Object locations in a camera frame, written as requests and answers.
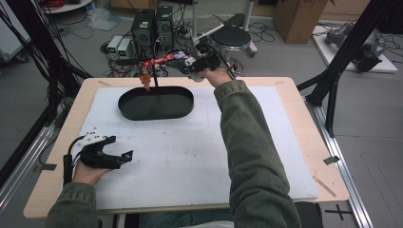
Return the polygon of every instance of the gray floor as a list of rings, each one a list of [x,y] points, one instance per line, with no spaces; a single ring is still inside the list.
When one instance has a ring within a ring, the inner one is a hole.
[[[74,22],[85,15],[78,11],[58,18],[59,22]],[[201,25],[216,20],[200,20]],[[267,19],[254,19],[267,25]],[[106,57],[99,51],[105,41],[116,33],[127,33],[131,22],[122,20],[111,31],[91,30],[87,21],[74,25],[75,34],[64,37],[68,50],[91,75],[104,77],[108,70]],[[306,45],[286,45],[272,31],[273,43],[258,42],[259,53],[250,58],[245,52],[232,56],[241,61],[246,76],[289,76],[300,84],[322,72],[326,65],[312,41]],[[396,41],[403,45],[403,39]],[[402,57],[386,52],[390,60]],[[335,133],[337,142],[349,165],[355,184],[368,210],[374,227],[403,227],[403,65],[395,64],[399,72],[357,73],[346,71],[339,83],[336,105]],[[47,102],[47,83],[32,62],[10,63],[0,68],[0,164],[10,157]],[[181,76],[170,70],[169,77]],[[301,92],[307,95],[311,88]],[[27,219],[23,210],[39,174],[30,172],[0,215],[2,227],[44,227],[43,219]],[[346,202],[340,209],[350,211]],[[334,203],[321,203],[325,227],[356,227],[353,216],[325,213],[335,210]],[[104,227],[111,227],[111,216],[103,217]]]

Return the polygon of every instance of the black oval tray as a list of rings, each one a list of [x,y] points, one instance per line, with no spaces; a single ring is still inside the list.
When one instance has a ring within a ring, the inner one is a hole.
[[[131,121],[181,118],[193,109],[191,91],[181,86],[151,87],[146,92],[136,87],[121,96],[118,102],[122,115]]]

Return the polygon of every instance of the hand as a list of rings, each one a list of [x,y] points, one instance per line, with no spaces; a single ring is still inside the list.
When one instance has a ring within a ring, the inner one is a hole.
[[[94,186],[103,174],[110,171],[111,169],[91,168],[78,161],[72,182],[82,182]]]
[[[221,86],[224,83],[232,81],[228,72],[223,66],[218,67],[216,70],[205,70],[195,73],[196,76],[206,78],[213,87]]]

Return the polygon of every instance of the black tripod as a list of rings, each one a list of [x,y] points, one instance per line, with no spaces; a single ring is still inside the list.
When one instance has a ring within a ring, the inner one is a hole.
[[[372,0],[359,17],[349,36],[338,50],[329,66],[315,78],[297,86],[297,89],[301,91],[317,84],[314,91],[306,96],[306,102],[314,106],[321,106],[323,99],[329,93],[325,126],[331,137],[335,136],[333,123],[335,119],[337,87],[341,74],[353,60],[391,5],[397,2],[398,0]]]

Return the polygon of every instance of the green sleeve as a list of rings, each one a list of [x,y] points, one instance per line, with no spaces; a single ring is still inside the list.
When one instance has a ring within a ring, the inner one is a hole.
[[[98,227],[95,189],[85,183],[68,183],[50,209],[47,228]]]
[[[300,227],[259,102],[241,80],[223,84],[214,93],[228,152],[229,202],[235,227]]]

